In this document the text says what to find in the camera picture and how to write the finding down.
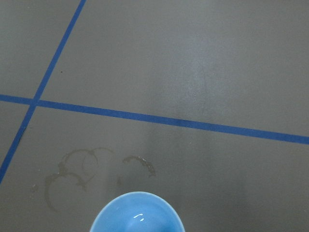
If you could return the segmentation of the light blue plastic cup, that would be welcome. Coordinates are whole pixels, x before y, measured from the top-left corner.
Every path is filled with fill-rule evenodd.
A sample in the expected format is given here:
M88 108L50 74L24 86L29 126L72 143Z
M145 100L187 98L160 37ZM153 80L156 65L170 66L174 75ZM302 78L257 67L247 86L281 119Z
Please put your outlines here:
M110 201L99 212L91 232L183 232L174 208L159 196L135 191Z

